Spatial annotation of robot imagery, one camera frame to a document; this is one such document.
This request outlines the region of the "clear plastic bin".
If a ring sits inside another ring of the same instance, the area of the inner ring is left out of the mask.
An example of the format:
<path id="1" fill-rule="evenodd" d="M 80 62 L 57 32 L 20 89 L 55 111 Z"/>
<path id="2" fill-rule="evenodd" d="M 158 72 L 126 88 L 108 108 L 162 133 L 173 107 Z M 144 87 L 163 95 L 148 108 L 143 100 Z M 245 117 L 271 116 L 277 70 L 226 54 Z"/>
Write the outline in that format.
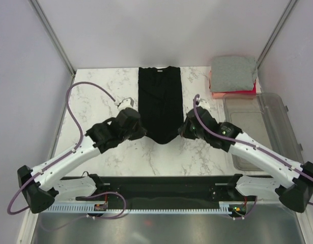
<path id="1" fill-rule="evenodd" d="M 287 108 L 279 95 L 225 95 L 223 105 L 226 121 L 274 152 L 304 163 Z"/>

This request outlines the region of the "left aluminium frame post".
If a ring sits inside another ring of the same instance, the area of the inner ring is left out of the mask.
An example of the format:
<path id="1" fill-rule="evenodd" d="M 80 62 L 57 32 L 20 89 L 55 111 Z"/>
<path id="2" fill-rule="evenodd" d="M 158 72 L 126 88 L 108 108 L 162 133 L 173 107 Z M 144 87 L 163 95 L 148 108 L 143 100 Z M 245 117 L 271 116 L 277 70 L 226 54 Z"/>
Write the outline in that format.
<path id="1" fill-rule="evenodd" d="M 43 25 L 47 35 L 49 36 L 55 50 L 59 54 L 60 58 L 62 59 L 64 65 L 66 66 L 68 72 L 74 78 L 76 75 L 76 70 L 74 69 L 73 65 L 70 62 L 59 38 L 57 37 L 50 21 L 48 20 L 43 8 L 41 7 L 38 0 L 29 0 L 29 4 L 33 8 L 34 12 L 36 13 L 37 17 L 39 18 L 41 24 Z"/>

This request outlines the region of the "aluminium frame post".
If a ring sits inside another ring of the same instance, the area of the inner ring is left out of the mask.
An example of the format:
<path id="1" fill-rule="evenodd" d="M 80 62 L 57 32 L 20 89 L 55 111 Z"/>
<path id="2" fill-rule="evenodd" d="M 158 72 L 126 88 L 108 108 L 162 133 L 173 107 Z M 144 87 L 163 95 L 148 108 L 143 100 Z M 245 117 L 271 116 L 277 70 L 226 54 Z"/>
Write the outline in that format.
<path id="1" fill-rule="evenodd" d="M 272 46 L 274 45 L 275 41 L 277 40 L 279 34 L 283 30 L 285 24 L 287 23 L 290 15 L 296 8 L 299 0 L 289 0 L 287 6 L 285 7 L 284 11 L 282 12 L 277 24 L 275 25 L 269 39 L 267 40 L 258 60 L 257 66 L 258 70 L 260 69 L 261 65 L 263 64 L 264 60 L 266 59 L 267 55 L 269 54 Z"/>
<path id="2" fill-rule="evenodd" d="M 37 17 L 39 18 L 41 24 L 43 25 L 47 35 L 49 36 L 55 50 L 59 54 L 60 58 L 62 59 L 64 65 L 66 66 L 68 72 L 74 78 L 76 75 L 76 70 L 74 69 L 73 65 L 70 62 L 59 38 L 57 37 L 50 21 L 48 20 L 43 8 L 41 7 L 38 0 L 29 0 L 29 4 L 33 8 L 34 12 L 36 13 Z"/>

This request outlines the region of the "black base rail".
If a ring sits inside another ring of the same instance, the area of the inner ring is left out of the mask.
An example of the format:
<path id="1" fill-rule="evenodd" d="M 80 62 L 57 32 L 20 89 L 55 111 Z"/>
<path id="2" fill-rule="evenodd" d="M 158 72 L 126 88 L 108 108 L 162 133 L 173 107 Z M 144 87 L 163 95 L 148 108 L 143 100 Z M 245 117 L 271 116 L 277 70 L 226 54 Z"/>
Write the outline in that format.
<path id="1" fill-rule="evenodd" d="M 236 176 L 93 176 L 92 200 L 113 207 L 215 207 L 220 202 L 252 202 L 233 187 Z"/>

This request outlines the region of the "folded grey t-shirt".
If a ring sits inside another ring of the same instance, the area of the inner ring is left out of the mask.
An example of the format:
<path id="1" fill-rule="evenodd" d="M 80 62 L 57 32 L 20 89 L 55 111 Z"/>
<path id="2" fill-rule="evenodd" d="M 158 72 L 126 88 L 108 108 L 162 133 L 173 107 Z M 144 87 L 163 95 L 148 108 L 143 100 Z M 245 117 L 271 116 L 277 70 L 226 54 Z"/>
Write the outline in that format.
<path id="1" fill-rule="evenodd" d="M 217 56 L 211 63 L 210 90 L 213 93 L 253 90 L 258 77 L 253 56 Z"/>

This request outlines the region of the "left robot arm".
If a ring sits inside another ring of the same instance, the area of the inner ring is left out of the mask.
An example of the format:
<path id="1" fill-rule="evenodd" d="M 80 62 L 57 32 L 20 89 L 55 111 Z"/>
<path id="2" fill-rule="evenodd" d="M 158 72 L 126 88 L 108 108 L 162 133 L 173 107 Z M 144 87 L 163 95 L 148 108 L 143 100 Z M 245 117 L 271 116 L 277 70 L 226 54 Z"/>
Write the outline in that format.
<path id="1" fill-rule="evenodd" d="M 26 165 L 17 170 L 19 192 L 23 194 L 27 208 L 38 214 L 55 201 L 80 199 L 99 200 L 105 187 L 96 176 L 64 180 L 64 176 L 82 163 L 97 157 L 126 140 L 136 140 L 147 133 L 141 125 L 138 111 L 127 107 L 102 123 L 94 124 L 79 142 L 56 157 L 34 168 Z"/>

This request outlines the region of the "folded red t-shirt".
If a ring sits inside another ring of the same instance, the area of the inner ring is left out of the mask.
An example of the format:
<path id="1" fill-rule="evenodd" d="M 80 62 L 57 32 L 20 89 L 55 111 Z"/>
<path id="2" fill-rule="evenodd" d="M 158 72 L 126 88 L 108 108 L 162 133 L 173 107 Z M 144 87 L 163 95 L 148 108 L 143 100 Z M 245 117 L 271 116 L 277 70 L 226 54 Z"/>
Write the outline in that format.
<path id="1" fill-rule="evenodd" d="M 239 90 L 239 91 L 228 92 L 228 94 L 238 94 L 238 95 L 248 95 L 248 96 L 254 96 L 256 93 L 257 93 L 256 83 L 254 83 L 252 90 Z"/>

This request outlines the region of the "black t-shirt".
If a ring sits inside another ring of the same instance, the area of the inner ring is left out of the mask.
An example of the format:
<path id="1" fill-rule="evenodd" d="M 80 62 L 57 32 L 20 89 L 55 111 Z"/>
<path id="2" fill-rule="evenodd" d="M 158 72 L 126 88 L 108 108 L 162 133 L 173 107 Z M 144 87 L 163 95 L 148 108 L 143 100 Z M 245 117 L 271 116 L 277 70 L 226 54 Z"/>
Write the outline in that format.
<path id="1" fill-rule="evenodd" d="M 138 69 L 138 111 L 146 136 L 167 144 L 184 122 L 181 70 L 178 67 Z"/>

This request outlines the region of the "folded peach t-shirt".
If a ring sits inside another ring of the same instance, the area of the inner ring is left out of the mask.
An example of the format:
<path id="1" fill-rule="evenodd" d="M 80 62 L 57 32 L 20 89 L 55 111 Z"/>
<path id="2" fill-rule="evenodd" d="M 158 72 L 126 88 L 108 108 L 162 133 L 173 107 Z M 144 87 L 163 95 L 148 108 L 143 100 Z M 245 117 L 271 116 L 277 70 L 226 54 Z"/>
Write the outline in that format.
<path id="1" fill-rule="evenodd" d="M 252 90 L 257 80 L 257 70 L 215 68 L 213 73 L 209 73 L 209 89 L 214 99 L 222 98 L 228 92 Z"/>

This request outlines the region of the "right aluminium frame post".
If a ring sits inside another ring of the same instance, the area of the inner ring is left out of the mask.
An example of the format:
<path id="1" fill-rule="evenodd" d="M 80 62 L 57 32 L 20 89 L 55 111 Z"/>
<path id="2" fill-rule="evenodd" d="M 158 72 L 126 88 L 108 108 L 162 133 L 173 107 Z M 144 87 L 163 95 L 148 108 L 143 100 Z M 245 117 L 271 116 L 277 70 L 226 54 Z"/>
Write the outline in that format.
<path id="1" fill-rule="evenodd" d="M 299 0 L 289 0 L 287 6 L 285 7 L 284 11 L 282 12 L 277 24 L 275 25 L 269 39 L 267 40 L 258 60 L 257 66 L 258 70 L 260 69 L 261 65 L 263 64 L 264 60 L 266 59 L 267 55 L 269 54 L 272 46 L 274 45 L 275 41 L 277 40 L 279 34 L 283 30 L 285 24 L 287 23 L 290 15 L 296 8 Z"/>

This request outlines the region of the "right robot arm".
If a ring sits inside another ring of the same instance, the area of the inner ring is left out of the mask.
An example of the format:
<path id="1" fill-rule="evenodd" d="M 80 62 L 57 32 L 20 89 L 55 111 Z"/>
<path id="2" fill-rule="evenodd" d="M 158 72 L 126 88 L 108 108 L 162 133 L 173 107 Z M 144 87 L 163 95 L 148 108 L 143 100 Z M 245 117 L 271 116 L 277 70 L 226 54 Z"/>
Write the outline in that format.
<path id="1" fill-rule="evenodd" d="M 313 206 L 313 163 L 301 164 L 270 150 L 234 124 L 217 122 L 200 106 L 187 113 L 179 134 L 187 139 L 204 140 L 213 148 L 240 157 L 269 174 L 269 177 L 235 174 L 226 187 L 230 199 L 254 196 L 279 200 L 299 213 Z"/>

